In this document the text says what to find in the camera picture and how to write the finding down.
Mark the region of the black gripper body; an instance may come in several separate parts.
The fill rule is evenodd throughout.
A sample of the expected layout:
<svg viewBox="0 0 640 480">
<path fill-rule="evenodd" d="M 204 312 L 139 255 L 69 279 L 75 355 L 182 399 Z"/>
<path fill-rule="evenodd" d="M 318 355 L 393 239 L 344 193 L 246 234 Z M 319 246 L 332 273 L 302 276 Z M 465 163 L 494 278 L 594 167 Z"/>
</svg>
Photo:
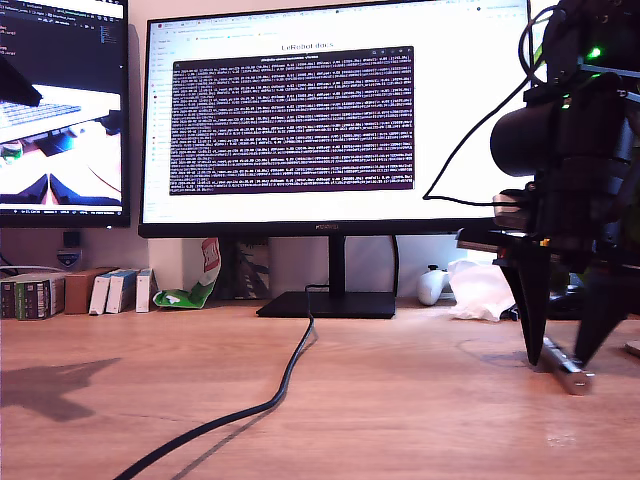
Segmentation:
<svg viewBox="0 0 640 480">
<path fill-rule="evenodd" d="M 635 165 L 619 160 L 563 160 L 536 174 L 522 190 L 494 197 L 493 230 L 464 228 L 462 248 L 494 252 L 545 248 L 552 262 L 583 271 L 619 252 L 623 211 L 635 189 Z"/>
</svg>

